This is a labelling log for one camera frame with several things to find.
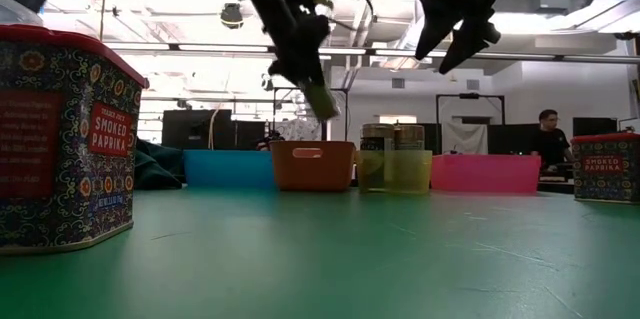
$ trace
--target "orange plastic bin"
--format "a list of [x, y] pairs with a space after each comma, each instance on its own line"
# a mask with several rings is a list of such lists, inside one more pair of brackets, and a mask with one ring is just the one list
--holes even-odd
[[341, 192], [349, 189], [356, 147], [351, 142], [272, 142], [276, 184], [284, 191]]

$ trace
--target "blue plastic bin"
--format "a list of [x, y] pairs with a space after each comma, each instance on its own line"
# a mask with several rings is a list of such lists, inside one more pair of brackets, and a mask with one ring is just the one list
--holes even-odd
[[184, 168], [190, 187], [277, 189], [268, 151], [185, 150]]

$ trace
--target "green tabletop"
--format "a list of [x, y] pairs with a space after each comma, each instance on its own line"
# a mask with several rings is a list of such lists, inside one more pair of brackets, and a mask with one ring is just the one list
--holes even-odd
[[139, 192], [91, 249], [0, 258], [7, 319], [639, 318], [640, 208], [569, 196]]

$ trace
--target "pink plastic bin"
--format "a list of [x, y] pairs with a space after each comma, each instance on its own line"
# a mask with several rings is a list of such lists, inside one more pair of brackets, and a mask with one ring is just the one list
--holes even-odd
[[433, 190], [465, 193], [534, 194], [540, 157], [438, 155], [433, 157]]

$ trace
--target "window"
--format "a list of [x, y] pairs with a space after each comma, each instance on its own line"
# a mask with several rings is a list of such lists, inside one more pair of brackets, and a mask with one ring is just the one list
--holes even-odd
[[380, 115], [380, 124], [417, 124], [415, 115]]

